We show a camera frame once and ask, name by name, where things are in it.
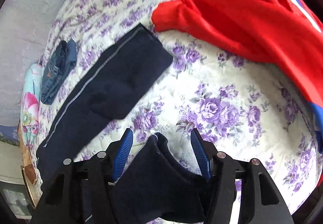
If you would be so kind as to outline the dark navy pants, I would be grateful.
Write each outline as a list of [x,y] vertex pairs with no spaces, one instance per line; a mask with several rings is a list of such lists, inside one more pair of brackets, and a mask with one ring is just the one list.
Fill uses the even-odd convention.
[[235,200],[232,160],[214,157],[207,181],[174,159],[168,140],[151,135],[122,176],[109,182],[106,151],[73,159],[110,122],[125,118],[172,63],[142,25],[103,52],[59,110],[37,150],[43,195],[32,223],[228,223]]

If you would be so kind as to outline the purple floral white bedspread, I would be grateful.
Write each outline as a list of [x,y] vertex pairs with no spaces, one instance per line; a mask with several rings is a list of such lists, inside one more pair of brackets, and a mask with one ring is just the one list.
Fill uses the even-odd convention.
[[[52,23],[43,59],[61,40],[77,44],[77,65],[51,105],[39,108],[36,150],[49,133],[58,110],[103,50],[138,23],[152,28],[151,14],[167,0],[64,0]],[[189,140],[201,136],[234,159],[259,158],[295,212],[316,188],[322,172],[311,113],[297,92],[271,65],[256,64],[178,31],[158,34],[173,55],[170,68],[130,114],[108,125],[77,156],[90,158],[118,139],[126,128],[134,132],[135,156],[147,138],[160,132],[178,162],[199,172]]]

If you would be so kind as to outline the folded blue jeans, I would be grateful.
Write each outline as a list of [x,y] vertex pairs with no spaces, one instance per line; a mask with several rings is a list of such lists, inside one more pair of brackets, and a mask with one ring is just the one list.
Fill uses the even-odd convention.
[[61,41],[45,66],[41,84],[41,102],[51,105],[61,85],[77,63],[74,40]]

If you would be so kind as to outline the floral turquoise pink folded cloth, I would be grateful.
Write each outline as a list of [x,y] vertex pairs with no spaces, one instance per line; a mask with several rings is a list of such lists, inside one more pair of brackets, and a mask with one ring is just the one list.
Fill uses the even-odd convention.
[[41,96],[42,66],[32,64],[27,70],[21,98],[20,125],[25,146],[33,147],[39,132],[39,102]]

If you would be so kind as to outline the red fleece garment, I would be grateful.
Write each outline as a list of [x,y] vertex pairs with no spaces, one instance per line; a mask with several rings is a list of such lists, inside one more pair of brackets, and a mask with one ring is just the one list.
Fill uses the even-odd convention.
[[278,66],[309,103],[322,146],[322,22],[303,0],[173,0],[158,4],[152,22]]

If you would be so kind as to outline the grey lavender blanket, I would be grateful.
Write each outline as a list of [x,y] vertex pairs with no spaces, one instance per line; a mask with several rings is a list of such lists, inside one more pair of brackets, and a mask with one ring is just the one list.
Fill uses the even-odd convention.
[[1,125],[17,126],[27,69],[44,53],[65,0],[5,0],[1,6]]

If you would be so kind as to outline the brown wooden bed frame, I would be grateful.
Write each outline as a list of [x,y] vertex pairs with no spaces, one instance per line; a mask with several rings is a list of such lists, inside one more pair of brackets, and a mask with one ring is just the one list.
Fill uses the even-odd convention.
[[20,123],[18,124],[18,138],[19,138],[19,146],[22,154],[22,166],[21,166],[22,177],[24,180],[27,194],[29,196],[29,200],[31,202],[31,206],[33,209],[35,209],[40,198],[39,195],[37,195],[37,192],[35,190],[35,185],[37,183],[36,171],[32,164],[30,150],[27,146],[24,145],[24,141],[22,138],[22,126]]

